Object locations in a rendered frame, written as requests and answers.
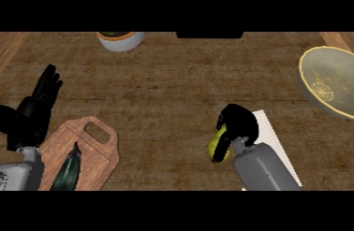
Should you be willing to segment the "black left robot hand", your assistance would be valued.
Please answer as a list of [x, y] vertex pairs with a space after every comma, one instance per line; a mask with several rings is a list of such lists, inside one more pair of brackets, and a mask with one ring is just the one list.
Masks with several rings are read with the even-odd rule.
[[14, 152], [20, 147], [38, 147], [45, 139], [51, 107], [62, 86], [54, 65], [47, 65], [31, 96], [17, 106], [0, 105], [0, 133], [7, 135], [7, 150]]

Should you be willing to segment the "wooden cutting board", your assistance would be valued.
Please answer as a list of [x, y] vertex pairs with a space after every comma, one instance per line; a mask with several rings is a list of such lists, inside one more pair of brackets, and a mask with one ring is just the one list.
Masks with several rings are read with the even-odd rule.
[[[93, 123], [109, 135], [109, 140], [100, 143], [84, 131]], [[118, 164], [118, 140], [112, 127], [94, 116], [66, 120], [39, 146], [44, 173], [39, 190], [48, 191], [51, 182], [63, 164], [72, 144], [81, 151], [79, 174], [75, 190], [99, 191]]]

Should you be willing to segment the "white placemat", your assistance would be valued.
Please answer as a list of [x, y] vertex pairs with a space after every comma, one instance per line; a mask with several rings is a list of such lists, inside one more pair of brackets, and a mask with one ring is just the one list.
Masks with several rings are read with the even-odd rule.
[[259, 138], [257, 138], [254, 144], [259, 144], [263, 142], [265, 144], [268, 144], [271, 146], [271, 148], [273, 149], [273, 151], [281, 159], [281, 162], [296, 180], [296, 183], [302, 188], [302, 182], [300, 182], [294, 167], [291, 166], [285, 151], [282, 149], [281, 142], [279, 142], [275, 130], [272, 128], [272, 124], [268, 120], [265, 111], [260, 109], [260, 110], [254, 111], [253, 114], [256, 116], [257, 123], [259, 123]]

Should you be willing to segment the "grey bowl with yellow rim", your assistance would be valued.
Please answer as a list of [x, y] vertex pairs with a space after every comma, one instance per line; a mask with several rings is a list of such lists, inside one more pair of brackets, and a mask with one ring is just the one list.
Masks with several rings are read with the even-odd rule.
[[297, 64], [299, 88], [311, 104], [354, 120], [354, 53], [336, 47], [311, 48]]

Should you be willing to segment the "dark green zucchini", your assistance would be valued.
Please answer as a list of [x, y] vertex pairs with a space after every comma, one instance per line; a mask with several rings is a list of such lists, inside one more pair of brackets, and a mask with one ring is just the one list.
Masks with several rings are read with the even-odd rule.
[[72, 191], [75, 189], [79, 174], [81, 151], [72, 144], [62, 167], [51, 182], [51, 191]]

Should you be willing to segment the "white plant pot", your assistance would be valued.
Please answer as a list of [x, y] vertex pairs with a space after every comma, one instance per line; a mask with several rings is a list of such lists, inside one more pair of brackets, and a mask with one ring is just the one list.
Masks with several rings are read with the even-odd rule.
[[128, 32], [122, 36], [103, 36], [96, 32], [97, 40], [108, 51], [122, 52], [131, 50], [143, 40], [143, 32]]

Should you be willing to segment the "yellow-green pear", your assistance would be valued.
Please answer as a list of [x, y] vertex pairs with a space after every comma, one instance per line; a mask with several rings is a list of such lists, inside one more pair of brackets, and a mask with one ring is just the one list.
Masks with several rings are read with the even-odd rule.
[[213, 138], [207, 145], [207, 153], [210, 156], [210, 160], [214, 163], [222, 163], [228, 159], [228, 156], [229, 156], [229, 150], [225, 150], [223, 152], [216, 152], [217, 145], [219, 145], [219, 139], [220, 139], [220, 136], [225, 133], [225, 131], [226, 131], [226, 126], [223, 125], [220, 127], [220, 129], [216, 131]]

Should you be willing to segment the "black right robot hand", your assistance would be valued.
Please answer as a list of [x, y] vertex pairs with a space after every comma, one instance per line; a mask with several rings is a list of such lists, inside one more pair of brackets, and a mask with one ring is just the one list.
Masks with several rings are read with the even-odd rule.
[[233, 140], [238, 141], [238, 151], [250, 148], [259, 138], [259, 123], [253, 112], [236, 104], [228, 104], [219, 113], [216, 129], [226, 126], [220, 136], [216, 152], [229, 149]]

